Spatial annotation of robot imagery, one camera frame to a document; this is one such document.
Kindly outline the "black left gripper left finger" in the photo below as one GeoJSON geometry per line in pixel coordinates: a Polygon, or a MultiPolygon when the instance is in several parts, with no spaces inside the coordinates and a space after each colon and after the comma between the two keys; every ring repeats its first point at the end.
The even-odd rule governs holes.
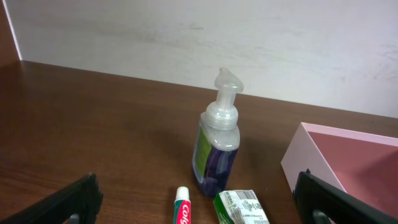
{"type": "Polygon", "coordinates": [[[102,201],[96,174],[89,173],[1,223],[63,223],[73,215],[78,215],[73,223],[95,223],[102,201]]]}

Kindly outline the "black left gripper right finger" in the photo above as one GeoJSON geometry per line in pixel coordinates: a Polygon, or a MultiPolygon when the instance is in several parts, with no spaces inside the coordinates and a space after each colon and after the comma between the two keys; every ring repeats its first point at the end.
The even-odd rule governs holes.
{"type": "Polygon", "coordinates": [[[397,219],[319,179],[299,173],[293,191],[302,223],[397,224],[397,219]]]}

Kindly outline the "pink cardboard box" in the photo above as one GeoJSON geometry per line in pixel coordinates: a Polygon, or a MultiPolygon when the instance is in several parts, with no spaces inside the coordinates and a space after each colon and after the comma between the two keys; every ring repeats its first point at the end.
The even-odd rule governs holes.
{"type": "Polygon", "coordinates": [[[290,189],[309,170],[334,187],[397,216],[397,139],[300,123],[281,165],[290,189]]]}

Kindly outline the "green white soap packet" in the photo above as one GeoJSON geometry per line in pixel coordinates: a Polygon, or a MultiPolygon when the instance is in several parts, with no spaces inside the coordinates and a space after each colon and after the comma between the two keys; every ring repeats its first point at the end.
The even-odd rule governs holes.
{"type": "Polygon", "coordinates": [[[213,205],[220,224],[270,224],[253,190],[225,190],[213,205]]]}

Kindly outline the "red green toothpaste tube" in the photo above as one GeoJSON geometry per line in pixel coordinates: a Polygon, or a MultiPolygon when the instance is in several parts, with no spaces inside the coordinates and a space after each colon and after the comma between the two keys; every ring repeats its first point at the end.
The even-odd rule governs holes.
{"type": "Polygon", "coordinates": [[[187,187],[179,187],[174,201],[173,224],[191,224],[191,213],[189,189],[187,187]]]}

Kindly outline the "purple foaming soap pump bottle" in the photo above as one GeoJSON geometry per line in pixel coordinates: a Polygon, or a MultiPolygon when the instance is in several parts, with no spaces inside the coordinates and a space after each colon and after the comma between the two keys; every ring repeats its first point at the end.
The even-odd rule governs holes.
{"type": "Polygon", "coordinates": [[[239,113],[234,101],[244,90],[242,81],[227,68],[219,70],[215,87],[216,100],[200,115],[192,157],[196,182],[209,198],[226,188],[239,149],[239,113]]]}

